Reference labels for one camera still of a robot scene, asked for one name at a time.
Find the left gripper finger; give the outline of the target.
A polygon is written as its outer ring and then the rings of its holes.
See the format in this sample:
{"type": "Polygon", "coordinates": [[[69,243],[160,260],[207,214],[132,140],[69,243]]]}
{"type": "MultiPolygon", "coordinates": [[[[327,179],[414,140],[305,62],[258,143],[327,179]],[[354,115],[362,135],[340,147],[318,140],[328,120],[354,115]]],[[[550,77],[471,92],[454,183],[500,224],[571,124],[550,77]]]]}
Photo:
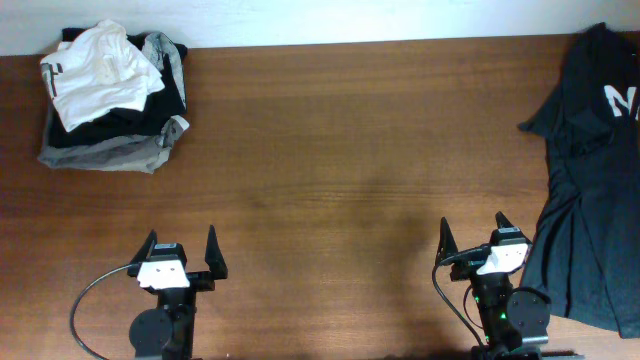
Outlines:
{"type": "Polygon", "coordinates": [[[157,244],[157,233],[154,230],[151,230],[146,240],[144,241],[143,245],[140,247],[140,249],[136,252],[134,257],[131,259],[131,264],[138,264],[145,261],[148,258],[150,251],[153,249],[153,247],[156,244],[157,244]]]}
{"type": "Polygon", "coordinates": [[[213,225],[209,226],[207,236],[205,263],[209,267],[209,272],[214,279],[227,279],[228,267],[219,247],[216,229],[213,225]]]}

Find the dark green Nike t-shirt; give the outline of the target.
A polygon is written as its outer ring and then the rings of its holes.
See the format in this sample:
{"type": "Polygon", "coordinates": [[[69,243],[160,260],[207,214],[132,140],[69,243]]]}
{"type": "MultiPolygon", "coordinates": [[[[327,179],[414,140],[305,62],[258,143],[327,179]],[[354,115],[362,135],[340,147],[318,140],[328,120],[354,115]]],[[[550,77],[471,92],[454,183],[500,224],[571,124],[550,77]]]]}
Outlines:
{"type": "Polygon", "coordinates": [[[547,295],[556,316],[638,338],[638,47],[590,27],[518,127],[545,140],[549,176],[522,285],[547,295]]]}

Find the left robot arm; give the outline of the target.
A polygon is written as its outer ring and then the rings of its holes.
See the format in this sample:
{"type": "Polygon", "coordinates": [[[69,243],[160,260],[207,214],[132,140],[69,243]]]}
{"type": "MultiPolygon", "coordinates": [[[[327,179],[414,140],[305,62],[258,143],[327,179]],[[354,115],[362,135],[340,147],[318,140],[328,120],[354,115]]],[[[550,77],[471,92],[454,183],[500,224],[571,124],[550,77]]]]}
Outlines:
{"type": "Polygon", "coordinates": [[[130,261],[127,275],[156,297],[156,306],[131,323],[129,341],[136,359],[184,360],[193,355],[197,295],[215,289],[228,277],[214,226],[209,227],[204,262],[206,271],[187,270],[180,243],[162,244],[152,231],[130,261]]]}

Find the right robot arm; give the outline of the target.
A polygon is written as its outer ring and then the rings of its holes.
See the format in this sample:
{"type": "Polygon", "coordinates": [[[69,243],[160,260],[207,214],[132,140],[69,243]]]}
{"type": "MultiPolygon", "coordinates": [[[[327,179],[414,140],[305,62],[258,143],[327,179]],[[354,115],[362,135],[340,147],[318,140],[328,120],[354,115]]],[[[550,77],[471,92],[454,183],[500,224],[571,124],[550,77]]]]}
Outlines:
{"type": "Polygon", "coordinates": [[[486,243],[467,250],[457,247],[445,218],[440,220],[439,244],[432,270],[436,292],[470,330],[477,345],[472,359],[540,359],[540,346],[548,342],[550,299],[527,287],[514,287],[510,276],[523,268],[532,242],[506,216],[495,215],[496,229],[486,243]],[[467,281],[466,291],[478,309],[482,333],[458,310],[437,282],[437,272],[449,267],[450,280],[467,281]]]}

